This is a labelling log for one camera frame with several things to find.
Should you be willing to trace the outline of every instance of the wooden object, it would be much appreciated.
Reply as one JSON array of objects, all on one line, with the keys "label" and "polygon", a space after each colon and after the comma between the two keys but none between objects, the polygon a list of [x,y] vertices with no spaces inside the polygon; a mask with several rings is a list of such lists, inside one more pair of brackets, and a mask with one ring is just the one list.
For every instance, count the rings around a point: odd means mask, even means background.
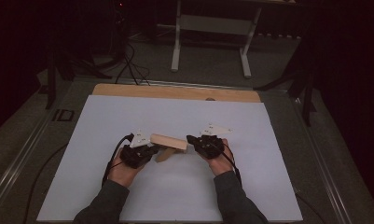
[{"label": "wooden object", "polygon": [[151,134],[150,139],[152,144],[167,147],[162,153],[160,153],[155,161],[162,162],[166,161],[171,157],[175,151],[187,152],[187,141],[160,134]]},{"label": "wooden object", "polygon": [[121,84],[98,84],[93,95],[150,97],[183,100],[206,100],[260,103],[256,91],[220,90],[191,87],[134,86]]}]

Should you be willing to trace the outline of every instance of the white board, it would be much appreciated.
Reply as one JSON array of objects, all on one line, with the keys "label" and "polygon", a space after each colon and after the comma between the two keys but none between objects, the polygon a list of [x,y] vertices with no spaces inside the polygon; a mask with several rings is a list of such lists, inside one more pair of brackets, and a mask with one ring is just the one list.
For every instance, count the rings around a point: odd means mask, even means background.
[{"label": "white board", "polygon": [[[91,95],[38,215],[70,221],[97,195],[119,140],[141,130],[186,139],[209,123],[232,129],[227,138],[243,188],[269,221],[302,220],[266,108],[261,103]],[[134,179],[120,215],[124,222],[217,222],[214,175],[188,146],[187,154],[156,163]]]}]

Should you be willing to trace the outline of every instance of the wire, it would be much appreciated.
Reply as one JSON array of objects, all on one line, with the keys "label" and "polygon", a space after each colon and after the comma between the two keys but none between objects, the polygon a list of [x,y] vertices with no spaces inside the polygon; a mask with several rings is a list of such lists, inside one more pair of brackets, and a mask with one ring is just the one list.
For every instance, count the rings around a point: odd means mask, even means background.
[{"label": "wire", "polygon": [[114,167],[116,167],[116,166],[120,165],[121,163],[123,163],[123,161],[121,161],[121,162],[119,162],[119,163],[117,163],[117,164],[115,164],[115,165],[111,166],[111,167],[110,167],[110,170],[111,170],[112,168],[114,168]]},{"label": "wire", "polygon": [[131,72],[131,76],[134,80],[134,83],[138,86],[138,82],[137,82],[136,77],[134,76],[132,68],[131,68],[131,60],[126,55],[125,55],[125,60],[126,60],[126,63],[128,65],[129,71]]},{"label": "wire", "polygon": [[324,224],[326,224],[326,222],[324,221],[324,218],[320,215],[320,213],[318,213],[318,211],[310,204],[310,203],[308,203],[305,199],[303,199],[298,193],[295,193],[295,195],[301,200],[301,201],[303,201],[306,205],[308,205],[310,208],[311,208],[311,210],[315,213],[315,215],[317,215],[320,219],[321,219],[321,221],[324,223]]},{"label": "wire", "polygon": [[38,174],[37,176],[35,177],[35,181],[33,182],[33,187],[30,189],[30,194],[29,194],[29,199],[27,200],[27,206],[26,206],[26,210],[24,212],[24,219],[23,219],[23,223],[26,223],[27,221],[27,217],[29,215],[29,208],[30,208],[30,203],[32,201],[32,198],[33,198],[33,193],[35,192],[35,184],[38,180],[38,177],[40,177],[42,171],[44,170],[45,166],[48,164],[48,162],[56,155],[58,154],[60,151],[62,151],[63,149],[65,149],[65,147],[67,147],[68,143],[65,144],[64,146],[58,148],[54,153],[52,153],[52,155],[50,155],[50,157],[45,161],[45,163],[41,166],[41,168],[39,169],[38,171]]},{"label": "wire", "polygon": [[128,66],[130,66],[130,65],[129,65],[129,62],[130,62],[130,61],[133,59],[133,57],[134,57],[134,47],[132,47],[132,45],[130,45],[130,44],[128,44],[128,46],[131,47],[131,49],[132,49],[132,56],[130,57],[129,60],[126,60],[126,58],[127,58],[127,54],[125,53],[126,64],[125,64],[125,66],[122,68],[122,70],[120,70],[120,72],[119,72],[119,74],[118,74],[118,76],[117,76],[117,78],[116,78],[116,80],[115,80],[115,84],[118,83],[118,80],[119,80],[120,77],[122,76],[122,73],[125,71],[125,69],[126,69]]},{"label": "wire", "polygon": [[232,152],[232,150],[230,150],[230,147],[229,146],[227,146],[226,144],[224,144],[224,143],[222,143],[222,145],[223,146],[225,146],[225,147],[227,147],[228,149],[229,149],[229,151],[230,151],[230,154],[232,155],[232,158],[233,158],[233,161],[230,159],[230,157],[227,155],[227,154],[225,154],[225,152],[224,151],[222,151],[219,147],[217,147],[216,145],[214,145],[213,143],[211,143],[211,142],[207,142],[208,144],[210,144],[211,146],[213,146],[216,150],[218,150],[224,157],[225,157],[225,159],[227,159],[229,162],[230,162],[230,164],[233,166],[233,168],[235,169],[235,173],[236,173],[236,177],[237,177],[237,179],[239,180],[239,182],[240,182],[240,186],[242,186],[242,177],[241,177],[241,175],[240,175],[240,171],[239,171],[239,169],[237,168],[237,166],[236,166],[236,161],[235,161],[235,158],[233,157],[233,152]]},{"label": "wire", "polygon": [[105,172],[104,172],[104,175],[103,175],[103,179],[102,179],[102,186],[104,185],[104,182],[105,180],[107,180],[107,177],[108,177],[108,174],[110,173],[110,170],[115,166],[112,165],[112,162],[114,160],[114,158],[117,156],[119,150],[120,150],[120,145],[126,140],[128,139],[128,141],[131,141],[133,139],[134,135],[131,133],[129,135],[126,135],[124,136],[122,139],[120,139],[120,141],[118,142],[117,146],[115,147],[114,149],[114,152],[111,156],[111,160],[107,163],[107,166],[105,167]]},{"label": "wire", "polygon": [[[140,74],[140,76],[141,76],[141,79],[140,79],[140,81],[139,81],[139,84],[141,84],[141,83],[143,82],[143,80],[144,80],[144,81],[146,82],[146,84],[148,84],[148,86],[150,86],[149,81],[146,79],[146,77],[148,77],[148,76],[149,76],[149,73],[150,73],[149,68],[146,68],[146,67],[143,67],[143,66],[137,65],[137,64],[135,64],[135,63],[132,63],[132,65],[133,65],[134,69],[137,71],[137,73]],[[138,70],[137,67],[142,68],[142,69],[145,69],[145,70],[147,71],[147,74],[146,74],[146,75],[143,75],[143,74]]]}]

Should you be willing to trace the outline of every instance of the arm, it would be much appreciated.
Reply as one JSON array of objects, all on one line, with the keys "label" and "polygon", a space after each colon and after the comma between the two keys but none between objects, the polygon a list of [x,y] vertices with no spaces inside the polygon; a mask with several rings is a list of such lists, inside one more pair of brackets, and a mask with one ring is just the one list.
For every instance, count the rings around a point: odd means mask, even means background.
[{"label": "arm", "polygon": [[116,224],[129,195],[128,187],[144,168],[133,169],[122,163],[119,153],[113,161],[108,179],[91,204],[74,218],[75,224]]},{"label": "arm", "polygon": [[214,182],[218,209],[225,223],[268,223],[247,198],[233,171],[216,176]]},{"label": "arm", "polygon": [[[225,147],[225,154],[233,159],[228,147]],[[240,185],[233,166],[223,155],[206,160],[215,175],[215,191],[217,195],[218,209],[225,223],[268,223],[265,216],[259,211],[256,205],[247,198]]]}]

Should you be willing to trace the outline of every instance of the person's right hand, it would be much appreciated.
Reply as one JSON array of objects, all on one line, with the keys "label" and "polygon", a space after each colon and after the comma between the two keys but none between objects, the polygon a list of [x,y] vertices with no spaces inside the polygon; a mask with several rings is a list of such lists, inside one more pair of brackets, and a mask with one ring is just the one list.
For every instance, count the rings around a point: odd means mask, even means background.
[{"label": "person's right hand", "polygon": [[[229,150],[228,140],[223,138],[222,142],[224,143],[224,153],[233,161],[232,153]],[[217,158],[207,160],[202,155],[201,157],[209,163],[211,170],[215,176],[221,175],[227,171],[232,171],[232,164],[224,157],[224,155],[219,155]]]}]

